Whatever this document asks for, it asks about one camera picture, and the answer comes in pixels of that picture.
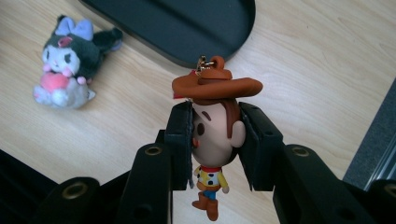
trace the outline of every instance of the black plush toy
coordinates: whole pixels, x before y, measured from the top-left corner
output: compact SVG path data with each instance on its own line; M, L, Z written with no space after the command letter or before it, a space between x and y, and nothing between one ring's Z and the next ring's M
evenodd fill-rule
M104 56L120 48L122 31L93 32L89 20L77 24L66 16L58 24L44 46L43 76L35 86L35 100L57 108L78 108L85 105L95 93L87 83L92 81Z

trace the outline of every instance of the woody figure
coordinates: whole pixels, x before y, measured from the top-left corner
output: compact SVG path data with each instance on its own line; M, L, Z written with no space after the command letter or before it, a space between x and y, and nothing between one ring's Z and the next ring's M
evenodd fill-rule
M256 95L262 84L248 77L233 79L224 69L224 60L215 56L199 74L176 78L172 88L175 94L192 99L192 155L201 164L194 171L199 200L192 205L206 210L215 221L219 217L216 192L230 190L221 167L233 161L246 136L235 98Z

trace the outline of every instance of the wooden table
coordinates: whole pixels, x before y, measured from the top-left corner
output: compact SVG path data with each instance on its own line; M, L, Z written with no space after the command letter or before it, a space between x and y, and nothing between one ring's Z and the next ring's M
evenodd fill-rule
M240 101L260 107L286 144L314 149L342 178L396 76L396 2L256 1L253 31L226 63L234 78L263 91ZM0 2L0 148L58 183L92 176L101 184L132 167L154 142L173 105L171 82L190 69L132 36L106 58L91 84L97 95L79 110L35 102L41 50L56 18L112 24L79 1ZM277 223L272 192L251 192L239 160L224 167L218 223ZM209 223L191 206L198 189L174 193L174 223Z

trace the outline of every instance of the white plush face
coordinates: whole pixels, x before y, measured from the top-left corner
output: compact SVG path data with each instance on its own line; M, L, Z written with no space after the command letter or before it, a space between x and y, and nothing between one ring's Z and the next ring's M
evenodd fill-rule
M62 73L68 69L75 74L80 65L80 60L72 49L55 48L52 45L48 45L43 50L42 59L44 64L56 73Z
M192 155L203 166L220 167L229 162L233 147L227 137L226 111L222 104L193 104Z

